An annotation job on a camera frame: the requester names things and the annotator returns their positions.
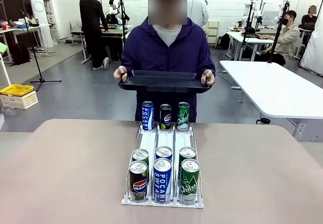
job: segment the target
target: white curtain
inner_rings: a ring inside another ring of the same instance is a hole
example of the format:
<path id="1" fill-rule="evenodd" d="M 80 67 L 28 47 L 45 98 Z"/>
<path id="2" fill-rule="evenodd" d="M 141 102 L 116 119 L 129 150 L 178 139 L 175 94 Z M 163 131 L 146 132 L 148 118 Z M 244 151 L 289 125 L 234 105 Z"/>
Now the white curtain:
<path id="1" fill-rule="evenodd" d="M 323 8 L 318 16 L 315 31 L 308 42 L 301 66 L 323 75 Z"/>

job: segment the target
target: black face mask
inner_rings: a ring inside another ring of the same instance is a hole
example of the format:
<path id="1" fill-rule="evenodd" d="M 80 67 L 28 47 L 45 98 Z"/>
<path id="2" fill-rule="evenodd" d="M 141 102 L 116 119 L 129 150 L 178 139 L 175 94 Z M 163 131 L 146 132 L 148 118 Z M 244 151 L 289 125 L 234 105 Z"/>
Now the black face mask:
<path id="1" fill-rule="evenodd" d="M 283 19 L 283 25 L 284 25 L 284 26 L 286 26 L 286 25 L 287 25 L 287 23 L 288 23 L 288 19 L 284 18 L 284 19 Z"/>

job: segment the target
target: blue can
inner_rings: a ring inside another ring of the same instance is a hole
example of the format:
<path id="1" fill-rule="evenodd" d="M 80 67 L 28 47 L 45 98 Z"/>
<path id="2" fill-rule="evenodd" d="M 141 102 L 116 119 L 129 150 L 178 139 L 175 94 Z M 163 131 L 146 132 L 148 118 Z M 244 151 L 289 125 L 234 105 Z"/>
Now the blue can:
<path id="1" fill-rule="evenodd" d="M 143 129 L 150 131 L 153 129 L 153 102 L 145 101 L 141 108 Z"/>
<path id="2" fill-rule="evenodd" d="M 156 159 L 153 163 L 154 200 L 168 203 L 171 200 L 172 162 L 167 158 Z"/>
<path id="3" fill-rule="evenodd" d="M 156 154 L 156 159 L 164 157 L 172 161 L 173 151 L 171 150 L 170 147 L 166 147 L 166 146 L 158 147 L 156 149 L 155 154 Z"/>

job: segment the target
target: pepsi logo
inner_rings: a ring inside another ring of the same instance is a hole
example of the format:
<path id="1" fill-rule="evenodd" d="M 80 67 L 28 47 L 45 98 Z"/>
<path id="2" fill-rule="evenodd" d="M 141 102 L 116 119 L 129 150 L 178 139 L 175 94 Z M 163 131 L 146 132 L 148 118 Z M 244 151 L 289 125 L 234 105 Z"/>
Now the pepsi logo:
<path id="1" fill-rule="evenodd" d="M 167 116 L 164 117 L 164 121 L 166 124 L 171 123 L 172 120 L 172 114 L 168 114 Z"/>
<path id="2" fill-rule="evenodd" d="M 147 180 L 141 180 L 133 184 L 133 189 L 138 193 L 145 192 L 146 187 L 147 187 Z"/>

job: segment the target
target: white pole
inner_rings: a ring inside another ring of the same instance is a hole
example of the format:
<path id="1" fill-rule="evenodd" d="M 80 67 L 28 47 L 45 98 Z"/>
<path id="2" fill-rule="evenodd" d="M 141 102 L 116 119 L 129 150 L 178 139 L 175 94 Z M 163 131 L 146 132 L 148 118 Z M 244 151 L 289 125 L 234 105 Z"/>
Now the white pole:
<path id="1" fill-rule="evenodd" d="M 5 63 L 4 63 L 4 60 L 3 60 L 1 54 L 0 54 L 0 61 L 1 61 L 2 68 L 4 69 L 4 72 L 5 72 L 5 75 L 6 75 L 6 78 L 7 78 L 7 82 L 8 82 L 9 85 L 11 85 L 11 82 L 10 82 L 10 79 L 9 79 L 9 75 L 7 73 L 6 66 L 5 66 Z"/>

